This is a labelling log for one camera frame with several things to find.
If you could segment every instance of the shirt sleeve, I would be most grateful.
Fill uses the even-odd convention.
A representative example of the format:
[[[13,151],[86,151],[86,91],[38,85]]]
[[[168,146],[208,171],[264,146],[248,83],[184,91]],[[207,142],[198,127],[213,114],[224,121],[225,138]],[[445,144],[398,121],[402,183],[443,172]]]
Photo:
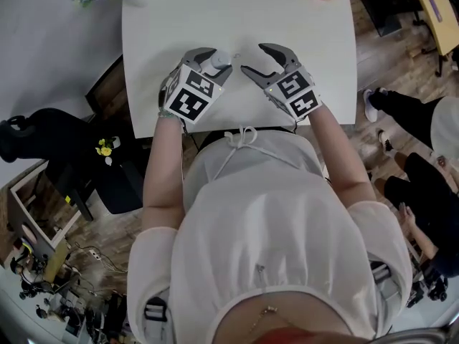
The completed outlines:
[[[438,250],[432,259],[432,265],[444,277],[451,278],[458,274],[455,254],[451,254],[444,249]]]
[[[376,201],[361,201],[350,206],[348,212],[360,229],[369,256],[390,269],[404,307],[411,292],[412,265],[397,218],[387,206]]]
[[[128,266],[128,318],[135,337],[146,343],[143,313],[146,303],[169,288],[171,258],[177,230],[151,228],[137,236]]]

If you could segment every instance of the bracelet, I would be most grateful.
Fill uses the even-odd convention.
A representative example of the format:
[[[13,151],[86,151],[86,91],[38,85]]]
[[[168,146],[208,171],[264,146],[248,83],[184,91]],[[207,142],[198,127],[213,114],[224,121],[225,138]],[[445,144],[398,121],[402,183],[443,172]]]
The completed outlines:
[[[168,110],[165,110],[163,107],[159,109],[158,112],[159,118],[177,118],[173,113],[170,113]]]

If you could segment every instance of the drawstring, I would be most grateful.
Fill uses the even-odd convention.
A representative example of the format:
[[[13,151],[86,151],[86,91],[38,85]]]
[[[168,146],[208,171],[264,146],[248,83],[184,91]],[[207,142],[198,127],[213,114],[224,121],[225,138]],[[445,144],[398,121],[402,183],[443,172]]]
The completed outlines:
[[[247,137],[247,132],[248,131],[253,133],[252,139],[250,139],[250,141],[246,141],[247,140],[246,137]],[[289,166],[292,166],[294,168],[298,168],[297,165],[293,164],[292,162],[288,161],[287,159],[284,159],[284,158],[278,156],[277,154],[275,154],[273,152],[270,152],[270,151],[265,150],[263,148],[258,148],[256,146],[251,145],[253,142],[255,142],[257,140],[257,137],[258,137],[258,132],[252,126],[247,126],[246,128],[243,128],[242,126],[240,126],[239,127],[239,132],[240,132],[240,139],[239,139],[239,141],[237,143],[235,142],[235,139],[234,139],[232,133],[230,133],[229,131],[224,133],[224,136],[228,141],[228,145],[232,148],[232,150],[231,150],[231,152],[229,152],[229,154],[226,157],[226,159],[224,160],[222,166],[220,167],[218,172],[215,174],[214,178],[212,179],[213,181],[215,181],[217,179],[217,177],[223,171],[223,168],[228,164],[228,162],[230,161],[232,156],[236,153],[236,151],[238,151],[239,149],[242,149],[242,148],[250,148],[250,149],[253,149],[255,151],[259,151],[259,152],[261,152],[263,154],[266,154],[267,156],[273,157],[275,159],[278,159],[279,161],[287,163]]]

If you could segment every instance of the white shirt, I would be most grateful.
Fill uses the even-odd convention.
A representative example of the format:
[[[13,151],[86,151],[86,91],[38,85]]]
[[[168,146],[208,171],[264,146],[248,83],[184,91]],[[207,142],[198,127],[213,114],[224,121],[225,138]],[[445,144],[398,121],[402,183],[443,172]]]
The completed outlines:
[[[444,97],[435,106],[430,137],[439,156],[459,159],[459,98]]]
[[[228,160],[232,147],[226,140],[209,145],[185,180],[187,213],[180,230],[154,228],[137,237],[128,273],[133,333],[149,343],[143,309],[170,287],[178,344],[210,344],[238,302],[285,291],[317,297],[353,334],[373,338],[378,320],[386,325],[381,321],[392,317],[379,317],[369,254],[391,269],[402,296],[399,311],[411,289],[397,219],[377,202],[346,210],[305,138],[260,131],[252,145],[275,156],[242,147]],[[261,275],[258,265],[265,268]]]

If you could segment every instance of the white marker cube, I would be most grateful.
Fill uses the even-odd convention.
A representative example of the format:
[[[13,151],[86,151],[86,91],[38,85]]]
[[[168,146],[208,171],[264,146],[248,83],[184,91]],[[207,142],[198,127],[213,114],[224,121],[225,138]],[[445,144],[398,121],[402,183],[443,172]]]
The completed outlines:
[[[195,124],[224,89],[183,64],[167,87],[164,109]]]
[[[304,66],[266,88],[265,94],[295,121],[322,105],[313,78]]]

